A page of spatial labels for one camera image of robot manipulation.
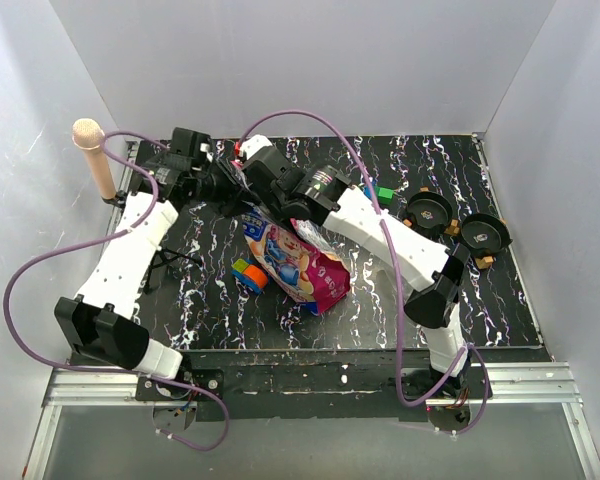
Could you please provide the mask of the pink pet food bag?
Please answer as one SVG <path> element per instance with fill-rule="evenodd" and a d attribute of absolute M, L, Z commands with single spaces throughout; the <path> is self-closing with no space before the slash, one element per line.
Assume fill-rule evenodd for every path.
<path fill-rule="evenodd" d="M 319 315 L 350 290 L 340 258 L 301 240 L 253 209 L 242 216 L 245 241 L 260 267 L 296 303 Z"/>

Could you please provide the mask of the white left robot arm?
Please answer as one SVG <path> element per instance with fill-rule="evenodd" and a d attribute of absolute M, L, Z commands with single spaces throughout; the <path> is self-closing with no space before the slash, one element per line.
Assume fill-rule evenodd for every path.
<path fill-rule="evenodd" d="M 185 398 L 193 386 L 178 351 L 151 339 L 132 320 L 141 281 L 164 236 L 180 211 L 205 202 L 224 217 L 250 211 L 256 199 L 244 188 L 236 170 L 217 161 L 210 142 L 194 151 L 172 145 L 145 164 L 159 187 L 148 181 L 128 194 L 117 238 L 105 248 L 93 273 L 73 298 L 58 300 L 54 314 L 72 349 L 81 355 L 158 377 L 158 387 L 173 400 Z"/>

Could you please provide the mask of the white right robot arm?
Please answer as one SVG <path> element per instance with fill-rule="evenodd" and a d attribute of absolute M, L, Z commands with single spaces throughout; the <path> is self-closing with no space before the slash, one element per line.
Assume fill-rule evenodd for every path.
<path fill-rule="evenodd" d="M 455 397 L 469 384 L 471 354 L 459 319 L 459 286 L 469 258 L 464 247 L 449 250 L 405 226 L 372 201 L 337 169 L 305 171 L 284 161 L 256 160 L 243 169 L 266 211 L 316 247 L 326 242 L 318 227 L 340 234 L 394 266 L 412 292 L 406 317 L 419 325 L 430 353 L 432 388 Z"/>

